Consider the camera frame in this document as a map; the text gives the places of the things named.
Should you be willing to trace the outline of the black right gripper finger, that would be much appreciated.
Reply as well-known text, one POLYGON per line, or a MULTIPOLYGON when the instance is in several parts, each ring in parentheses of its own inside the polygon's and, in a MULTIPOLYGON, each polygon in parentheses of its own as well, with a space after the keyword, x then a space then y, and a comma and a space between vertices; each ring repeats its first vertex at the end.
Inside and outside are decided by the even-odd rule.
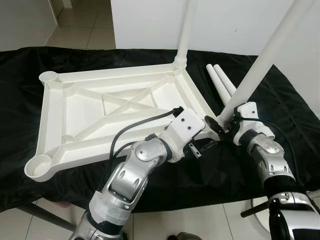
POLYGON ((224 131, 224 128, 217 122, 215 118, 212 116, 205 116, 205 123, 210 128, 211 132, 211 138, 214 141, 224 141, 226 139, 226 133, 224 131))

